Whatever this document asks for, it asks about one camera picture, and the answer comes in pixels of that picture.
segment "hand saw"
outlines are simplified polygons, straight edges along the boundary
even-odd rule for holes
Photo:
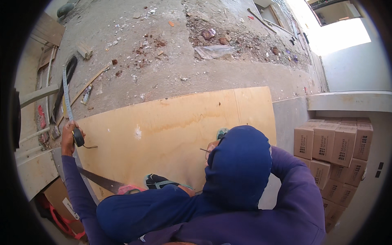
[[[118,194],[118,190],[120,187],[126,186],[126,184],[124,184],[124,183],[120,183],[120,182],[99,176],[99,175],[92,173],[90,171],[87,171],[79,166],[78,166],[78,170],[79,170],[79,173],[86,176],[92,182],[96,183],[97,185],[107,189],[108,191],[110,191],[116,195]]]

